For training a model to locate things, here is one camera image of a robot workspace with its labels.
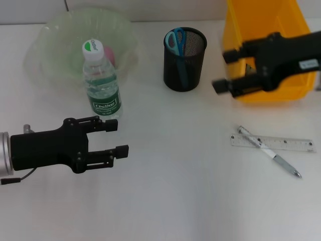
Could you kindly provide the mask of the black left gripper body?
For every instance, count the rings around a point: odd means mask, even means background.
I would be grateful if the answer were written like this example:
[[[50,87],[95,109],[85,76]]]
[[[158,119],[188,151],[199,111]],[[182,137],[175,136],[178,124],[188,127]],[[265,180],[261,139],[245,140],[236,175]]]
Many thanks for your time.
[[[79,174],[86,171],[87,153],[87,134],[75,119],[64,120],[56,130],[11,136],[15,171],[61,164]]]

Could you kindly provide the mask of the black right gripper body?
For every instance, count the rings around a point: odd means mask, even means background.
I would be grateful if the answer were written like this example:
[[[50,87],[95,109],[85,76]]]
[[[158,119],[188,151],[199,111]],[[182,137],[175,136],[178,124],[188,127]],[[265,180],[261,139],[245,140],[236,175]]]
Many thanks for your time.
[[[248,91],[273,91],[293,75],[320,70],[320,32],[285,38],[276,32],[245,41],[242,57],[253,57],[256,73],[245,77]]]

